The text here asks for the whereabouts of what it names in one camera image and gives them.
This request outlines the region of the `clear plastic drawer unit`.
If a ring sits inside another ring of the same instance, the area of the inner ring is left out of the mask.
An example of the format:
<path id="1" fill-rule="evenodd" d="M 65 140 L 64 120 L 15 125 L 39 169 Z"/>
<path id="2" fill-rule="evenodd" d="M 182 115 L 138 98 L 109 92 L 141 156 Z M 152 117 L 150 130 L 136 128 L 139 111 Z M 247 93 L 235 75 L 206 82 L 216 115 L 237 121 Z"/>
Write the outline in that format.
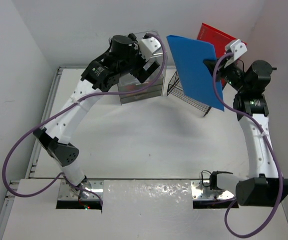
<path id="1" fill-rule="evenodd" d="M 158 68 L 154 70 L 145 82 L 141 83 L 133 75 L 127 74 L 122 76 L 119 83 L 114 85 L 109 91 L 128 93 L 116 95 L 121 105 L 162 96 L 166 76 L 166 65 L 162 65 L 162 62 L 163 51 L 162 48 L 159 47 L 143 67 L 144 70 L 147 71 L 153 63 L 159 64 Z"/>

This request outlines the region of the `blue folder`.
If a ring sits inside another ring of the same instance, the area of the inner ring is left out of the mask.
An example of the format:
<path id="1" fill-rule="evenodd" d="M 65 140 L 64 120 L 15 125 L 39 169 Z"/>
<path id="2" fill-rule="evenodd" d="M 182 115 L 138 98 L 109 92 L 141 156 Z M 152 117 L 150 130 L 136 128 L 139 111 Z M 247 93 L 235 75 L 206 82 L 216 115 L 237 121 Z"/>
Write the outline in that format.
<path id="1" fill-rule="evenodd" d="M 186 96 L 224 111 L 213 90 L 212 73 L 204 60 L 216 61 L 214 46 L 205 41 L 177 35 L 167 36 L 167 42 Z"/>

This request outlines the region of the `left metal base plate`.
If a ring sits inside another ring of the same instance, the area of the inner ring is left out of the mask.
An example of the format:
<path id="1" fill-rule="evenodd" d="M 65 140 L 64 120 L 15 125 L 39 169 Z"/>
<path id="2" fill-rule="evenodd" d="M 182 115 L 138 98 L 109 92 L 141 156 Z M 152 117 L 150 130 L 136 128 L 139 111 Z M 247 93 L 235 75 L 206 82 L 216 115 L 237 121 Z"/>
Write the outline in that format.
<path id="1" fill-rule="evenodd" d="M 79 188 L 83 189 L 82 193 L 80 193 L 79 189 L 71 187 L 66 180 L 62 179 L 57 199 L 59 201 L 96 201 L 99 200 L 98 196 L 100 198 L 103 196 L 103 183 L 88 179 L 82 182 Z"/>

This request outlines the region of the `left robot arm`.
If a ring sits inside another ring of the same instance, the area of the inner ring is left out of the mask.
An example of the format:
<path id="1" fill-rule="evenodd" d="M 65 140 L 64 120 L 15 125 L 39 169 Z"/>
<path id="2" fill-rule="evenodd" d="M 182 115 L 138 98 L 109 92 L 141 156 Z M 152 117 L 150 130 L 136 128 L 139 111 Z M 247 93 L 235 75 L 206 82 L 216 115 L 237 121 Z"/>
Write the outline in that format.
<path id="1" fill-rule="evenodd" d="M 33 131 L 51 158 L 59 165 L 66 180 L 74 187 L 86 181 L 77 157 L 79 149 L 71 137 L 90 109 L 104 96 L 113 94 L 110 89 L 125 75 L 132 75 L 144 83 L 156 70 L 164 65 L 157 61 L 145 68 L 153 55 L 164 46 L 152 33 L 142 39 L 135 34 L 115 35 L 109 41 L 109 48 L 92 60 L 78 81 L 73 93 L 59 113 L 49 118 L 43 126 Z"/>

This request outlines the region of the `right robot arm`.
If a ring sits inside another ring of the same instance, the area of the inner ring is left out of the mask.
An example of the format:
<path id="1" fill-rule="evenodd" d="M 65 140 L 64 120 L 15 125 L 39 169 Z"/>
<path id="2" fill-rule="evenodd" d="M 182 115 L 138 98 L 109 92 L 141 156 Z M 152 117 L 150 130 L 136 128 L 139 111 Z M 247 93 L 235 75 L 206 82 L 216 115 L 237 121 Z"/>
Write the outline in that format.
<path id="1" fill-rule="evenodd" d="M 241 206 L 273 207 L 288 195 L 288 178 L 279 181 L 269 136 L 269 110 L 263 92 L 275 71 L 264 60 L 254 61 L 247 71 L 235 64 L 220 67 L 218 77 L 236 91 L 233 109 L 244 133 L 249 175 L 246 179 L 228 171 L 214 171 L 209 178 L 211 190 L 230 191 Z"/>

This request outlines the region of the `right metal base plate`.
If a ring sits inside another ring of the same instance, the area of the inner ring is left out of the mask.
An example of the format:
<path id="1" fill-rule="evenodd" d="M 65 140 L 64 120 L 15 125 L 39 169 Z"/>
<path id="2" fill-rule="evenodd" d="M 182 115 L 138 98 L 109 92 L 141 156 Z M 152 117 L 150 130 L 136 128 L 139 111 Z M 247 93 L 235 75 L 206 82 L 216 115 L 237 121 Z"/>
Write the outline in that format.
<path id="1" fill-rule="evenodd" d="M 192 198 L 196 201 L 223 201 L 234 199 L 235 196 L 228 190 L 215 190 L 208 187 L 209 180 L 191 180 Z"/>

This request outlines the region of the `metal base plate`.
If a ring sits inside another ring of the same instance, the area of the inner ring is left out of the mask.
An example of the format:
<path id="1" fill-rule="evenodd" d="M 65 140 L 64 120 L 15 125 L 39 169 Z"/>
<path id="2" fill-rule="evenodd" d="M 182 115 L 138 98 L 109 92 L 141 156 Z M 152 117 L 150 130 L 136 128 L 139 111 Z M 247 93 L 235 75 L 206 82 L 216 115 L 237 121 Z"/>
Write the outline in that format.
<path id="1" fill-rule="evenodd" d="M 191 180 L 192 198 L 196 201 L 223 201 L 234 199 L 235 196 L 228 190 L 215 190 L 208 187 L 209 180 Z"/>
<path id="2" fill-rule="evenodd" d="M 100 198 L 103 196 L 103 183 L 88 179 L 82 182 L 79 188 L 83 189 L 82 193 L 80 193 L 79 189 L 71 187 L 66 180 L 62 179 L 57 199 L 59 201 L 96 201 L 99 200 L 98 196 Z"/>

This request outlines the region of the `red folder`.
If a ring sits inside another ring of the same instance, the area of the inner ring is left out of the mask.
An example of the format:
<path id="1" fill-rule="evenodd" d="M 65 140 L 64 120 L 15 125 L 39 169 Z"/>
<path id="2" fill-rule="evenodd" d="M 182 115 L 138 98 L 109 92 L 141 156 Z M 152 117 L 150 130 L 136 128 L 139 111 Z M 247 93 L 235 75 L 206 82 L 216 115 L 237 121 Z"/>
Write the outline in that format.
<path id="1" fill-rule="evenodd" d="M 218 60 L 220 57 L 222 57 L 223 55 L 225 55 L 225 46 L 230 43 L 232 40 L 236 40 L 237 38 L 230 36 L 229 34 L 220 31 L 206 23 L 202 23 L 202 26 L 200 28 L 200 31 L 198 33 L 198 37 L 197 40 L 199 41 L 203 41 L 203 42 L 207 42 L 210 43 L 211 45 L 213 45 L 214 50 L 215 50 L 215 60 Z M 228 57 L 226 57 L 222 63 L 219 64 L 219 68 L 220 66 L 225 65 L 225 63 L 227 62 Z M 237 62 L 241 60 L 241 57 L 234 62 L 234 64 L 237 65 Z"/>

